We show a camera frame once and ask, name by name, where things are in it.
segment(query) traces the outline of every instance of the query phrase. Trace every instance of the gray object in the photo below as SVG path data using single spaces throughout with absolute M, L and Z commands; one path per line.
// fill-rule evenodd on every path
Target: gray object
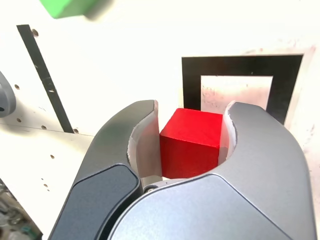
M 237 102 L 227 108 L 218 167 L 189 179 L 153 183 L 143 194 L 140 177 L 146 175 L 138 173 L 159 170 L 141 171 L 139 163 L 130 161 L 134 171 L 127 153 L 139 161 L 135 153 L 152 149 L 152 144 L 130 141 L 155 134 L 144 129 L 154 129 L 155 109 L 153 101 L 136 102 L 103 126 L 51 240 L 317 239 L 304 154 L 294 137 L 258 106 Z M 154 135 L 151 139 L 157 143 Z M 139 146 L 149 150 L 131 149 Z M 159 166 L 155 152 L 149 167 Z
M 16 109 L 16 104 L 15 93 L 0 71 L 0 118 L 12 114 Z
M 137 153 L 144 152 L 150 157 L 134 155 L 129 149 L 130 138 L 136 142 Z M 144 168 L 143 171 L 161 173 L 161 169 L 157 169 L 161 167 L 160 151 L 139 150 L 140 146 L 145 146 L 141 144 L 145 138 L 159 143 L 158 110 L 153 100 L 135 102 L 124 108 L 96 134 L 49 239 L 107 238 L 119 215 L 143 194 L 140 176 L 129 164 L 128 153 L 134 155 L 137 163 L 130 162 L 137 168 L 140 158 L 144 163 L 148 159 L 149 168 L 154 169 Z

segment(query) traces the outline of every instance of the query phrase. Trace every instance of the dark gray panel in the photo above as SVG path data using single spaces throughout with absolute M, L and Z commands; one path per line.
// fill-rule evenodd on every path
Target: dark gray panel
M 107 237 L 120 214 L 143 194 L 127 152 L 134 127 L 154 111 L 154 106 L 153 100 L 135 102 L 113 116 L 96 134 L 50 240 Z
M 207 175 L 158 188 L 121 216 L 109 240 L 288 240 L 230 187 Z
M 79 182 L 71 190 L 50 239 L 94 240 L 119 200 L 137 184 L 137 177 L 124 165 Z
M 317 239 L 309 170 L 295 138 L 261 107 L 236 102 L 228 114 L 237 142 L 212 172 L 292 239 Z

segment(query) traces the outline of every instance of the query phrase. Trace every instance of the black stripe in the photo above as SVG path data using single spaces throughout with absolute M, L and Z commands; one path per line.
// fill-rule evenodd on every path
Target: black stripe
M 37 42 L 29 25 L 17 25 L 20 36 L 24 45 L 30 55 L 34 67 L 39 75 L 39 78 L 44 86 L 46 94 L 48 95 L 55 114 L 61 124 L 61 127 L 66 133 L 74 133 L 68 116 L 59 98 L 57 89 L 49 74 L 46 63 L 41 55 Z

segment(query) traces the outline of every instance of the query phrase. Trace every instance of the red cube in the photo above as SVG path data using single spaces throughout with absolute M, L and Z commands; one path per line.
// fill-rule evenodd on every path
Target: red cube
M 191 178 L 217 167 L 222 118 L 178 108 L 160 133 L 162 175 Z

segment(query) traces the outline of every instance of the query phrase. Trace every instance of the green object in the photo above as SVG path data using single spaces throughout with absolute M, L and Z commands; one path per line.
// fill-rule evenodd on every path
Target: green object
M 99 0 L 40 0 L 55 19 L 84 15 Z

